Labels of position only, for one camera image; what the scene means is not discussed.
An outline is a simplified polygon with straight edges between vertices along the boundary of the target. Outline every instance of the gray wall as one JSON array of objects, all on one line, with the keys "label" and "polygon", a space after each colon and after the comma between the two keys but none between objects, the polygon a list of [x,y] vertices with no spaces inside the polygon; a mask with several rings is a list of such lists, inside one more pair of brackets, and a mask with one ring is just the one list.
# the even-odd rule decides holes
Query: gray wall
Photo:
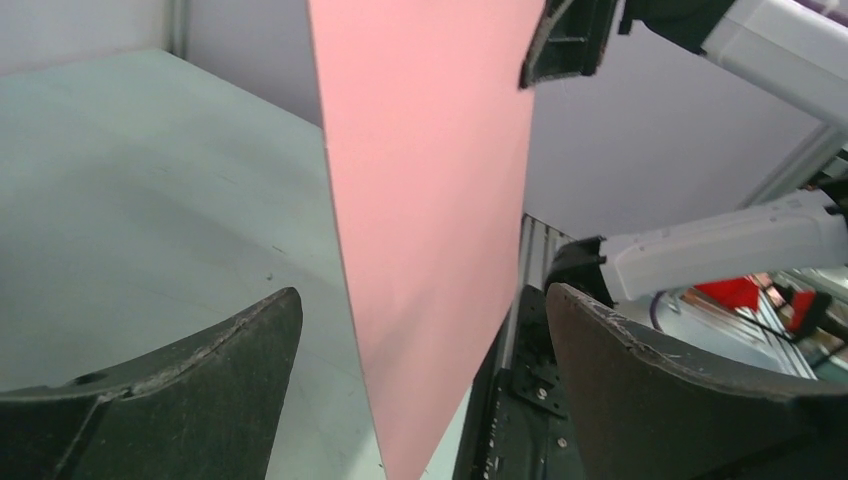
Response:
[{"label": "gray wall", "polygon": [[537,91],[526,211],[583,237],[734,209],[818,122],[635,25]]},{"label": "gray wall", "polygon": [[196,0],[189,6],[188,60],[321,125],[305,0]]},{"label": "gray wall", "polygon": [[0,75],[165,46],[167,0],[2,0]]}]

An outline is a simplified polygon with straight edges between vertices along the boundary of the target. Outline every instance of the red object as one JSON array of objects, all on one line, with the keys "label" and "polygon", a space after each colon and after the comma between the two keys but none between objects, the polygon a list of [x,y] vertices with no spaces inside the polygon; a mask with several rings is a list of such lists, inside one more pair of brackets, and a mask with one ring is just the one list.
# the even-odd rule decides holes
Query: red object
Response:
[{"label": "red object", "polygon": [[695,288],[728,310],[747,307],[756,312],[760,307],[760,288],[747,277],[702,283]]},{"label": "red object", "polygon": [[795,292],[792,297],[792,320],[789,321],[789,326],[786,327],[792,333],[797,332],[804,323],[804,317],[810,311],[813,305],[813,300],[816,298],[816,292]]}]

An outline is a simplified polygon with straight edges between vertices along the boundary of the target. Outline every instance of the white table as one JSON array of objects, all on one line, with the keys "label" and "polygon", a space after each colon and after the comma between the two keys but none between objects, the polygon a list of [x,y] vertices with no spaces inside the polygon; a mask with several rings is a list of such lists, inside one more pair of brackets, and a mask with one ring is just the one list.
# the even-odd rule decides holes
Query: white table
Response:
[{"label": "white table", "polygon": [[160,51],[0,78],[0,272],[2,390],[296,287],[268,478],[383,477],[317,127]]}]

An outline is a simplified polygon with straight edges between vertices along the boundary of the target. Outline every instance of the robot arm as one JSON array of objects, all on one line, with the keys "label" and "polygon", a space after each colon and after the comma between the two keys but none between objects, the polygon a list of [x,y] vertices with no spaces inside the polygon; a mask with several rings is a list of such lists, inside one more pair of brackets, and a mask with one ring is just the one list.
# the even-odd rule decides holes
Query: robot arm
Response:
[{"label": "robot arm", "polygon": [[607,305],[750,273],[848,264],[848,179],[737,212],[563,246],[547,286],[569,283]]},{"label": "robot arm", "polygon": [[[633,21],[848,131],[848,15],[839,0],[625,0]],[[618,0],[548,0],[521,86],[593,75]]]}]

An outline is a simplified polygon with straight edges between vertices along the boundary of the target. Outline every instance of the pink board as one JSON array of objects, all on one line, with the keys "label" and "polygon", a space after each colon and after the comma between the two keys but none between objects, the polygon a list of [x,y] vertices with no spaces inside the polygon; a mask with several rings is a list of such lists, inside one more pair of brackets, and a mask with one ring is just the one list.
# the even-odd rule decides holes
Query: pink board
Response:
[{"label": "pink board", "polygon": [[342,258],[390,480],[415,480],[516,288],[541,0],[311,0]]}]

